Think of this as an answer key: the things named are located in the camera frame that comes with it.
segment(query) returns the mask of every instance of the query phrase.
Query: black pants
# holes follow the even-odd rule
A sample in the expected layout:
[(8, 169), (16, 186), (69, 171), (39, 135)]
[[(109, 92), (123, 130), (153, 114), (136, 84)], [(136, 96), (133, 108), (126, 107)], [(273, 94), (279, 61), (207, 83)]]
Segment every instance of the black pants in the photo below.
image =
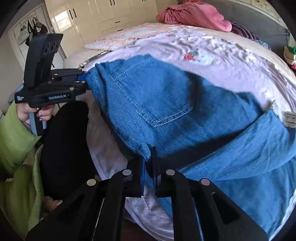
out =
[(86, 143), (87, 104), (64, 105), (48, 125), (41, 152), (40, 171), (44, 194), (65, 200), (97, 175)]

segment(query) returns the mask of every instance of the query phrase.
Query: green sleeve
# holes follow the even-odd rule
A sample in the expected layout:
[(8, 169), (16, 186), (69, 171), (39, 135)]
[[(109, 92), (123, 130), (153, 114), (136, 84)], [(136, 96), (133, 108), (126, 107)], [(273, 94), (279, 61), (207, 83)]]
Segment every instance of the green sleeve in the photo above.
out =
[(4, 120), (0, 122), (0, 181), (13, 176), (39, 139), (19, 120), (13, 102)]

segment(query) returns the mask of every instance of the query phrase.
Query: silver screw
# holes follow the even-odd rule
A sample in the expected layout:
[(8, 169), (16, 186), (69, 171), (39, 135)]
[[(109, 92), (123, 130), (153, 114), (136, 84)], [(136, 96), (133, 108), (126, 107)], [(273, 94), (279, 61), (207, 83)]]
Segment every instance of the silver screw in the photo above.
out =
[(125, 169), (125, 170), (122, 171), (122, 174), (125, 175), (125, 176), (129, 176), (131, 174), (131, 170)]
[(205, 186), (209, 186), (210, 185), (210, 180), (209, 179), (206, 179), (206, 178), (202, 179), (200, 182), (201, 182), (201, 184), (203, 184)]
[(176, 172), (174, 170), (169, 169), (165, 173), (169, 176), (173, 176), (173, 175), (175, 175)]
[(96, 184), (96, 180), (95, 179), (89, 179), (86, 183), (89, 186), (94, 186)]

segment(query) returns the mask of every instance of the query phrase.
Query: pink bed sheet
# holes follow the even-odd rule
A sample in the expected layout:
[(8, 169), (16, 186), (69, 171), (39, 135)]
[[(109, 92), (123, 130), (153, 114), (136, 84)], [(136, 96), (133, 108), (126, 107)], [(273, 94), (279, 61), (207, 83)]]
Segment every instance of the pink bed sheet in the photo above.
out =
[(232, 25), (217, 9), (201, 0), (184, 0), (183, 4), (169, 6), (156, 19), (166, 24), (184, 24), (230, 32)]

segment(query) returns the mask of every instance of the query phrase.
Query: bed sheet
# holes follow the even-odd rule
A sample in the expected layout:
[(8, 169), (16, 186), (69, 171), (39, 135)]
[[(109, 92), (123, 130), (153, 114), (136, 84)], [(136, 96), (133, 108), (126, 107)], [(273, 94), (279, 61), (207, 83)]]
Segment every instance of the bed sheet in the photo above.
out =
[[(277, 62), (274, 64), (235, 42), (209, 36), (196, 30), (174, 30), (169, 34), (162, 33), (136, 40), (89, 64), (87, 69), (98, 62), (127, 59), (147, 53), (154, 58), (201, 75), (223, 88), (238, 92), (249, 91), (264, 109), (268, 109), (270, 103), (276, 100), (283, 110), (295, 111), (295, 77), (289, 77), (289, 72), (284, 65), (282, 70), (286, 75), (281, 74), (282, 70), (276, 67), (277, 64), (281, 64), (280, 61), (274, 60)], [(196, 55), (214, 56), (214, 59), (207, 66), (201, 66), (191, 59), (191, 56), (195, 58)], [(126, 167), (127, 160), (120, 153), (110, 130), (100, 116), (92, 94), (88, 93), (80, 98), (88, 102), (90, 107), (87, 140), (94, 164), (102, 179), (110, 178), (115, 172)], [(283, 213), (281, 225), (284, 224), (294, 205), (293, 196), (290, 203), (286, 204), (287, 208), (284, 211), (286, 213)], [(127, 198), (126, 209), (132, 218), (156, 239), (173, 240), (171, 218), (147, 187), (141, 199)], [(281, 225), (278, 225), (274, 233), (270, 233), (271, 238)]]

